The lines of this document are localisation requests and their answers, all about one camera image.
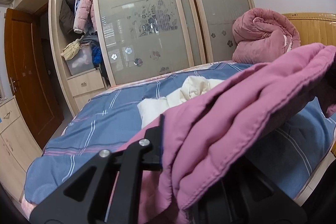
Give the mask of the pink white hooded jacket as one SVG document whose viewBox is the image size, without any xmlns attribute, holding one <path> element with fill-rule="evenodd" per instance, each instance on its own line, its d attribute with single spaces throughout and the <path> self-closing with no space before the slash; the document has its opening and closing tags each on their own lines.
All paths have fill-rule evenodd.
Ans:
<svg viewBox="0 0 336 224">
<path fill-rule="evenodd" d="M 335 113 L 335 47 L 301 46 L 165 111 L 162 172 L 142 177 L 138 223 L 188 223 L 190 209 L 260 137 L 318 99 Z"/>
</svg>

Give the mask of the grey folded clothes pile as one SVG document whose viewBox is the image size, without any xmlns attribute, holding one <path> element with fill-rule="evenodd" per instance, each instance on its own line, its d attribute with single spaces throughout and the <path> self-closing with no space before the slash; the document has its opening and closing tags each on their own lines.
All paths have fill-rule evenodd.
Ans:
<svg viewBox="0 0 336 224">
<path fill-rule="evenodd" d="M 86 34 L 83 35 L 83 38 L 81 39 L 80 44 L 93 44 L 95 46 L 99 46 L 100 42 L 99 42 L 97 33 L 87 32 Z"/>
</svg>

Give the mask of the lower wardrobe drawer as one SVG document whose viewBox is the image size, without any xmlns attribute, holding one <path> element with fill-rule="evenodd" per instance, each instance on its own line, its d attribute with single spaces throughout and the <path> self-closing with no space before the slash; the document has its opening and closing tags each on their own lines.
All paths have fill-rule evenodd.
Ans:
<svg viewBox="0 0 336 224">
<path fill-rule="evenodd" d="M 76 105 L 78 107 L 78 110 L 80 111 L 94 96 L 106 91 L 106 89 L 99 89 L 94 90 L 91 92 L 87 92 L 84 94 L 80 94 L 77 96 L 74 96 L 74 100 L 76 102 Z"/>
</svg>

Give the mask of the wardrobe drawer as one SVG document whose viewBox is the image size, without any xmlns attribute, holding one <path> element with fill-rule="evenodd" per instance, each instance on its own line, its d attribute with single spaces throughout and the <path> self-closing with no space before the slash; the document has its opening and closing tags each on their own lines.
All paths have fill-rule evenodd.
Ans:
<svg viewBox="0 0 336 224">
<path fill-rule="evenodd" d="M 106 89 L 99 89 L 94 90 L 91 92 L 87 92 L 84 94 L 80 94 L 77 96 L 74 96 L 74 100 L 76 102 L 76 105 L 78 107 L 78 110 L 80 111 L 94 96 L 106 91 Z"/>
<path fill-rule="evenodd" d="M 104 81 L 98 69 L 92 69 L 78 76 L 73 76 L 67 80 L 67 83 L 73 97 L 105 89 Z"/>
</svg>

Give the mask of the beige side cabinet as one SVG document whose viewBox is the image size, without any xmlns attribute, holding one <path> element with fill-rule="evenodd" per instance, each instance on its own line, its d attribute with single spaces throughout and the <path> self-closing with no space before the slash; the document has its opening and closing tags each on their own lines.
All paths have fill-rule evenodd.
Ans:
<svg viewBox="0 0 336 224">
<path fill-rule="evenodd" d="M 19 110 L 15 97 L 1 100 L 0 173 L 1 185 L 21 202 L 30 164 L 42 155 Z"/>
</svg>

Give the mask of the upper wardrobe drawer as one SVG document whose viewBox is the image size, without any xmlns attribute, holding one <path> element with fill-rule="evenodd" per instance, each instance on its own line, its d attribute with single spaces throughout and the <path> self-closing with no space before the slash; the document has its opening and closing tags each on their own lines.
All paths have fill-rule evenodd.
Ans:
<svg viewBox="0 0 336 224">
<path fill-rule="evenodd" d="M 92 69 L 78 76 L 73 76 L 67 80 L 67 83 L 73 97 L 105 89 L 104 81 L 98 69 Z"/>
</svg>

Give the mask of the clear plastic storage box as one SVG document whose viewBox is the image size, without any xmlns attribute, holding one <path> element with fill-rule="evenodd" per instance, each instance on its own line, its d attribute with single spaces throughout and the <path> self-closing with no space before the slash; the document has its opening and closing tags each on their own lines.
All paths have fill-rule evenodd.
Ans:
<svg viewBox="0 0 336 224">
<path fill-rule="evenodd" d="M 66 64 L 72 76 L 94 69 L 91 46 L 80 47 L 78 53 L 67 60 Z"/>
</svg>

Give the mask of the brown wooden door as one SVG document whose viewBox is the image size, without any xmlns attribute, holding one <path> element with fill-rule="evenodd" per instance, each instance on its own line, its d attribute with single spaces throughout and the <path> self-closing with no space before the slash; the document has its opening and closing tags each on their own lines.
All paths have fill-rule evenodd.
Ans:
<svg viewBox="0 0 336 224">
<path fill-rule="evenodd" d="M 4 48 L 12 93 L 34 139 L 44 148 L 64 116 L 47 72 L 39 18 L 7 9 Z"/>
</svg>

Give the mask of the blue garment in wardrobe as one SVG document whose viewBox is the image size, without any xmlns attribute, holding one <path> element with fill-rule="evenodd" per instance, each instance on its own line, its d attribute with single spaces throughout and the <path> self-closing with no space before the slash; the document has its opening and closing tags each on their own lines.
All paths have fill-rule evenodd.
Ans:
<svg viewBox="0 0 336 224">
<path fill-rule="evenodd" d="M 94 67 L 98 67 L 102 63 L 102 53 L 100 46 L 91 45 L 92 63 Z"/>
</svg>

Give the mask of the yellow cloth on box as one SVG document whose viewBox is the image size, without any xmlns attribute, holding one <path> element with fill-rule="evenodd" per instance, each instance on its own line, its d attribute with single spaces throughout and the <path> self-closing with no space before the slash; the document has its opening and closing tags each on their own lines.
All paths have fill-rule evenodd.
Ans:
<svg viewBox="0 0 336 224">
<path fill-rule="evenodd" d="M 82 36 L 81 38 L 76 39 L 75 41 L 69 43 L 61 52 L 61 57 L 63 57 L 63 59 L 65 61 L 68 61 L 72 58 L 74 58 L 77 53 L 80 50 L 81 47 L 81 41 L 84 38 L 84 36 Z"/>
</svg>

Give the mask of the left frosted sliding wardrobe door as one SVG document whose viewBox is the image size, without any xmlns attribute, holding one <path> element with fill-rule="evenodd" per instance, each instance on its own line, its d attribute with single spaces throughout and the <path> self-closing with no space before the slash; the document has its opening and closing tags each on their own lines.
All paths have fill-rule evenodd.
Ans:
<svg viewBox="0 0 336 224">
<path fill-rule="evenodd" d="M 94 0 L 94 7 L 111 85 L 205 62 L 191 0 Z"/>
</svg>

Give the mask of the hanging pink puffer jacket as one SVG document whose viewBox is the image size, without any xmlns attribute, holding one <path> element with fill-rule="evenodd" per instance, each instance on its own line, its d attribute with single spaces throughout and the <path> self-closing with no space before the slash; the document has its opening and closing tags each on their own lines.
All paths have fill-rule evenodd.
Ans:
<svg viewBox="0 0 336 224">
<path fill-rule="evenodd" d="M 97 27 L 93 0 L 80 0 L 75 15 L 73 30 L 77 34 L 86 33 L 89 30 L 90 23 L 92 24 L 94 32 L 96 32 Z"/>
</svg>

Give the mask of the hanging dark jacket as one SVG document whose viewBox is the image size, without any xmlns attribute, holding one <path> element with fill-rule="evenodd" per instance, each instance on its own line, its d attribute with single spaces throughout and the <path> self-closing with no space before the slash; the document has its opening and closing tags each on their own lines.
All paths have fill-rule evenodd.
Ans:
<svg viewBox="0 0 336 224">
<path fill-rule="evenodd" d="M 62 0 L 59 14 L 59 24 L 63 34 L 68 35 L 73 31 L 74 26 L 75 0 Z"/>
</svg>

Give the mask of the rolled pink quilt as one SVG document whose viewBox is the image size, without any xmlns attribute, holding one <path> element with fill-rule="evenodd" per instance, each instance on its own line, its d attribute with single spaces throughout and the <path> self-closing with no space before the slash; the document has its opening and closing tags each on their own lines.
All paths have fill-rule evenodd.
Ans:
<svg viewBox="0 0 336 224">
<path fill-rule="evenodd" d="M 297 28 L 284 15 L 270 9 L 254 8 L 232 25 L 236 63 L 257 64 L 276 60 L 301 46 Z"/>
</svg>

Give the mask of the wooden bed headboard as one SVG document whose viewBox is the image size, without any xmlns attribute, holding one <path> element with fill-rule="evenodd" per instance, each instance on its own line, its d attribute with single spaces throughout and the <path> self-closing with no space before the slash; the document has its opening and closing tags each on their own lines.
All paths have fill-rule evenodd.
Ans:
<svg viewBox="0 0 336 224">
<path fill-rule="evenodd" d="M 323 12 L 292 12 L 284 14 L 297 28 L 301 45 L 321 43 L 336 46 L 336 15 Z"/>
</svg>

